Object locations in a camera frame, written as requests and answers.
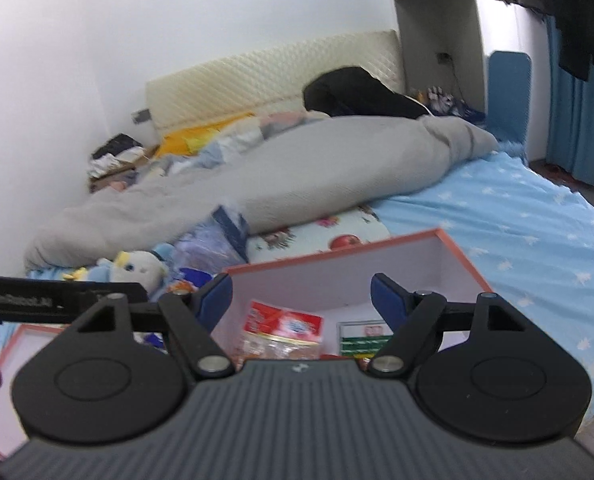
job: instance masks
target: blue bedsheet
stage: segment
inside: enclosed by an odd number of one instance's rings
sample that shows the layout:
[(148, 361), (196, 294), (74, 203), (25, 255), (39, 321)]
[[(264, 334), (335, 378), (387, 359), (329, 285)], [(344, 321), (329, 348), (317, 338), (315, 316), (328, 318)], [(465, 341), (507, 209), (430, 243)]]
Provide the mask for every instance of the blue bedsheet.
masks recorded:
[(496, 292), (584, 364), (594, 415), (594, 208), (579, 193), (497, 153), (372, 206), (394, 235), (446, 230)]

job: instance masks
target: blue chair back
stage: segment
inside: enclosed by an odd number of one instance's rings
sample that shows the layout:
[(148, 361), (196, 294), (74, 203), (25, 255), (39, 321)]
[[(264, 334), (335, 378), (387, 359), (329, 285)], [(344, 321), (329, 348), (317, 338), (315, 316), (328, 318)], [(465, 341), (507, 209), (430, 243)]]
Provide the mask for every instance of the blue chair back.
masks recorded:
[(496, 50), (488, 60), (486, 129), (497, 140), (525, 146), (532, 61), (523, 52)]

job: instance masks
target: floor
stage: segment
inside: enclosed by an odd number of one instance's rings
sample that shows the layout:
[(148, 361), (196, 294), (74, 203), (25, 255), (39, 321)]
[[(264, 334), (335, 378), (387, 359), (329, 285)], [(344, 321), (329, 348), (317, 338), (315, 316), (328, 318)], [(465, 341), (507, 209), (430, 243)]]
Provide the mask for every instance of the floor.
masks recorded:
[(575, 180), (569, 173), (566, 173), (558, 166), (546, 164), (543, 160), (532, 162), (530, 164), (530, 168), (555, 184), (563, 184), (564, 186), (568, 186), (573, 191), (578, 191), (594, 207), (593, 186), (588, 186), (583, 182)]

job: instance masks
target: blue curtain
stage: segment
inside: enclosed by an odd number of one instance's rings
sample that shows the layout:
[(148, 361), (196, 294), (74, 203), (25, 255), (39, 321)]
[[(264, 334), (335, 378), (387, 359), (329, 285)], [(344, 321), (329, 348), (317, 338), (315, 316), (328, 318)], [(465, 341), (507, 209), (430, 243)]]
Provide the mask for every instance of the blue curtain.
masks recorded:
[(550, 131), (546, 161), (594, 186), (594, 66), (587, 82), (558, 65), (560, 33), (547, 17), (550, 47)]

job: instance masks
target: wall outlet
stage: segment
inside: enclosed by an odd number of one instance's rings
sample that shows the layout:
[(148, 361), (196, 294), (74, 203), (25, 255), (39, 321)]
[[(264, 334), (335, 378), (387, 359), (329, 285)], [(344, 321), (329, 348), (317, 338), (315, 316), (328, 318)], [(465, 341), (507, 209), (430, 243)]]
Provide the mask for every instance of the wall outlet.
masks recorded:
[(144, 108), (144, 110), (133, 112), (131, 117), (133, 118), (133, 123), (135, 124), (145, 123), (146, 121), (151, 120), (151, 111), (148, 108)]
[(452, 63), (452, 56), (448, 52), (437, 52), (437, 63), (440, 65), (448, 65)]

